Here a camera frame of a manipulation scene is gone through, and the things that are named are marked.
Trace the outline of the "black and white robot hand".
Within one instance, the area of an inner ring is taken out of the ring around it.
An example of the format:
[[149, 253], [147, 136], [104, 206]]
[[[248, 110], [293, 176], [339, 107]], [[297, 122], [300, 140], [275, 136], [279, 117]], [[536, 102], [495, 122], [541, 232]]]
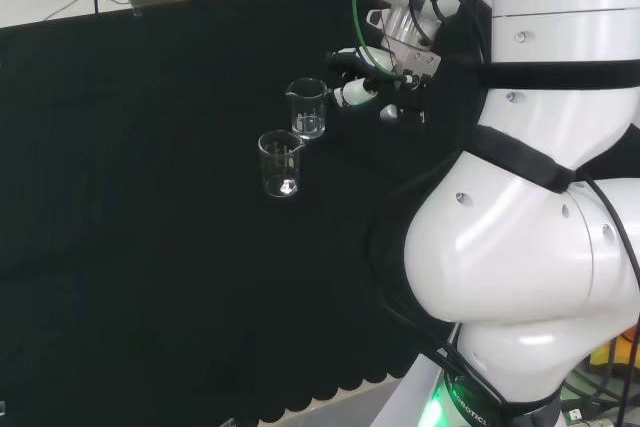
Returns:
[[340, 112], [366, 113], [387, 124], [420, 126], [426, 122], [423, 94], [427, 81], [376, 66], [362, 47], [344, 48], [326, 56], [327, 66], [340, 76], [330, 94]]

